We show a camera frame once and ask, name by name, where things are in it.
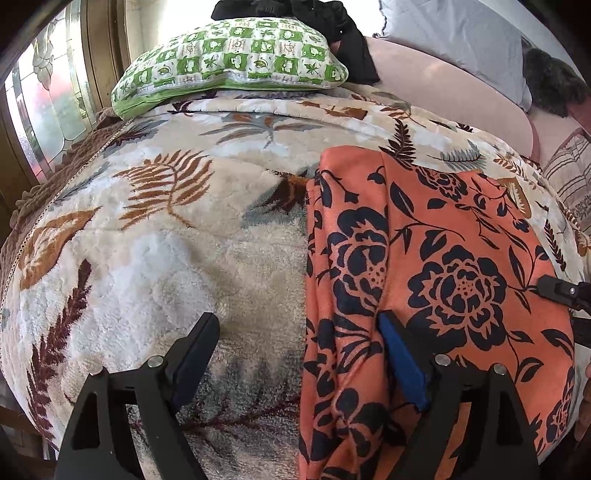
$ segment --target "gray pillow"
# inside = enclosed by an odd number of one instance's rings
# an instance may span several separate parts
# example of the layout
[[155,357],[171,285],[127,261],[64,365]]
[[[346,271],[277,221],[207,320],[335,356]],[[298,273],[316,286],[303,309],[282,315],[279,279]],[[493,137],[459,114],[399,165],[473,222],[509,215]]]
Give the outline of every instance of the gray pillow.
[[455,65],[527,111],[521,32],[478,0],[381,0],[382,38]]

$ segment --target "brown blanket edge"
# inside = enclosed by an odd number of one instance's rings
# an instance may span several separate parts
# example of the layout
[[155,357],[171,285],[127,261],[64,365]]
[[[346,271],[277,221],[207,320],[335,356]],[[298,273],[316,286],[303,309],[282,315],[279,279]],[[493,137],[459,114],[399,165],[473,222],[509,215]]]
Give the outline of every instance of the brown blanket edge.
[[94,130],[67,150],[61,164],[47,182],[35,185],[29,192],[23,192],[22,199],[16,202],[17,209],[10,218],[12,231],[0,250],[0,295],[4,296],[18,250],[41,212],[81,166],[122,126],[123,120],[113,113],[112,108],[102,110],[98,117],[99,122]]

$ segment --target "orange floral fabric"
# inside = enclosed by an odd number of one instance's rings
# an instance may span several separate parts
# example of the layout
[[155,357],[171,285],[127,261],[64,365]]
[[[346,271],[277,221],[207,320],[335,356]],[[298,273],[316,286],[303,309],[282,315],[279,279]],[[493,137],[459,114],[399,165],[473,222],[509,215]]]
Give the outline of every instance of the orange floral fabric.
[[[574,369],[566,307],[506,187],[441,173],[399,151],[325,151],[307,185],[307,335],[300,479],[385,479],[420,418],[396,388],[376,315],[392,310],[433,352],[507,366],[540,454],[567,427]],[[438,478],[454,466],[462,410]]]

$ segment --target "green checkered pillow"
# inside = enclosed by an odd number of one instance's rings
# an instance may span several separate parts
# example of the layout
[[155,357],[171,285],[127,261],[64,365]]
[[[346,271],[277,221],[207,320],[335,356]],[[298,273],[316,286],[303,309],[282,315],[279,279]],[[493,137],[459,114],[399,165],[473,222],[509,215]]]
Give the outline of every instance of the green checkered pillow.
[[123,119],[163,100],[213,88],[322,90],[345,82],[347,68],[326,39],[298,20],[222,20],[172,38],[139,56],[111,94]]

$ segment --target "pillow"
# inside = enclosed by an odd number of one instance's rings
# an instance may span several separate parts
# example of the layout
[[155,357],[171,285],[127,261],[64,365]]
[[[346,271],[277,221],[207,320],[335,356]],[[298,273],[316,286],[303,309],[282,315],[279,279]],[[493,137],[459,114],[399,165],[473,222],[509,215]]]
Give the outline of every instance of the pillow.
[[377,88],[440,117],[489,132],[520,155],[533,156],[533,130],[527,115],[494,88],[422,51],[380,38],[368,38],[368,46],[382,80]]
[[382,0],[383,38],[473,74],[523,110],[521,32],[478,0]]
[[543,167],[543,172],[574,213],[581,230],[591,234],[591,135],[583,128],[575,130]]
[[186,93],[322,90],[348,75],[326,39],[298,20],[221,20],[140,55],[115,85],[111,102],[117,115],[129,119]]

